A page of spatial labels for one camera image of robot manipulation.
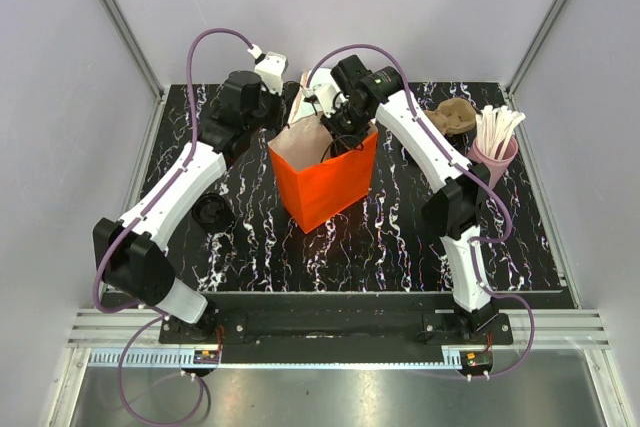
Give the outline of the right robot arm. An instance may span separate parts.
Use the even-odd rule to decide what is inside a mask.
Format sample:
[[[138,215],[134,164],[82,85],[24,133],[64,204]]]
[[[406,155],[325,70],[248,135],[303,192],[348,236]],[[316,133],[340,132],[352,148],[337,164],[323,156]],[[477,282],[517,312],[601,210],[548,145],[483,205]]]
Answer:
[[[321,95],[320,122],[332,137],[329,153],[360,149],[374,124],[390,131],[423,172],[432,189],[422,209],[440,238],[453,280],[454,314],[447,330],[466,343],[486,336],[497,310],[485,292],[481,270],[480,210],[487,197],[488,168],[457,152],[413,102],[393,67],[377,72],[351,55],[330,71],[332,92]]]

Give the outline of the white folded towel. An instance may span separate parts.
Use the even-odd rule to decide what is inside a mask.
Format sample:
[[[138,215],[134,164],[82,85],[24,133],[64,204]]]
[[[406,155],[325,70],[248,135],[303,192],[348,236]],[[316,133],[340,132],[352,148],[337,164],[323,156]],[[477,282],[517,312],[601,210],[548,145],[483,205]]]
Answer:
[[[329,68],[320,68],[312,77],[311,80],[308,81],[307,78],[311,72],[306,72],[302,75],[300,84],[308,85],[311,88],[315,88],[321,84],[330,84],[334,88],[337,87],[333,77],[331,76]],[[299,120],[300,118],[312,115],[315,110],[319,110],[319,107],[313,107],[309,102],[304,100],[303,94],[298,92],[294,103],[292,104],[292,108],[289,114],[288,122],[293,123]]]

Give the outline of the white wooden stir sticks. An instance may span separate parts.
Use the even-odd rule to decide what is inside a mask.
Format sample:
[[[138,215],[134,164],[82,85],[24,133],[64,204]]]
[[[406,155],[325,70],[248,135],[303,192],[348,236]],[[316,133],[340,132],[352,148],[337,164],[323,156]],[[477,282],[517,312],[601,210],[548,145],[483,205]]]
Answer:
[[[511,110],[507,105],[486,105],[476,115],[475,143],[479,151],[493,160],[503,160],[516,127],[525,119],[524,113]]]

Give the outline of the orange paper bag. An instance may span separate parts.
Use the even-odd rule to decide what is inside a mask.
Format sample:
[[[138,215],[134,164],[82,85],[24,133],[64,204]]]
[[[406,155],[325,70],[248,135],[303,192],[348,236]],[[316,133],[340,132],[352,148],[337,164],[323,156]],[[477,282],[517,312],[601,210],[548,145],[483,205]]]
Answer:
[[[377,144],[378,129],[371,124],[356,149],[333,157],[335,143],[314,114],[268,142],[282,204],[304,233],[368,195]]]

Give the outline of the pink cup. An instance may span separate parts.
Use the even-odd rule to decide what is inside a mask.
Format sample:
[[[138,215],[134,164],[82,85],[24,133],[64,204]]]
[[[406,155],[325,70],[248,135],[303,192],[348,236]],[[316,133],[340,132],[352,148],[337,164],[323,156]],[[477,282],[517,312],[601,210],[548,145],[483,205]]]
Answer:
[[[475,139],[469,149],[467,157],[476,163],[483,163],[487,166],[490,172],[490,179],[488,186],[493,189],[498,181],[501,179],[511,162],[514,160],[519,152],[519,145],[514,136],[508,142],[505,150],[504,157],[501,159],[495,159],[486,156],[478,147],[477,139]]]

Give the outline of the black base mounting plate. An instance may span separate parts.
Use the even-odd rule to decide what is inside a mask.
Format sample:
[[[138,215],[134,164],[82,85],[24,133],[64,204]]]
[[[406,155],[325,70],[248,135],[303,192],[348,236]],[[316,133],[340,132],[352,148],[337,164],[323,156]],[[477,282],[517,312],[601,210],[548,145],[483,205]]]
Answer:
[[[217,293],[200,327],[162,323],[163,344],[222,342],[226,364],[419,364],[443,348],[511,347],[501,304],[477,329],[449,293]]]

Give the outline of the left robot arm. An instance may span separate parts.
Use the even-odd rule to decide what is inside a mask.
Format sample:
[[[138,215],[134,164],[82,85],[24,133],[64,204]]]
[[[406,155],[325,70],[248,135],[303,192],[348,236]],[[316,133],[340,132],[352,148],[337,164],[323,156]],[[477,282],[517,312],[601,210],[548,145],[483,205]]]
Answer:
[[[127,294],[161,319],[181,322],[181,331],[196,343],[215,333],[215,306],[180,280],[167,257],[176,227],[206,190],[231,168],[263,129],[281,119],[282,74],[263,67],[229,74],[208,106],[191,114],[192,138],[159,182],[117,220],[100,219],[92,237],[96,259],[93,302],[102,313],[100,287]]]

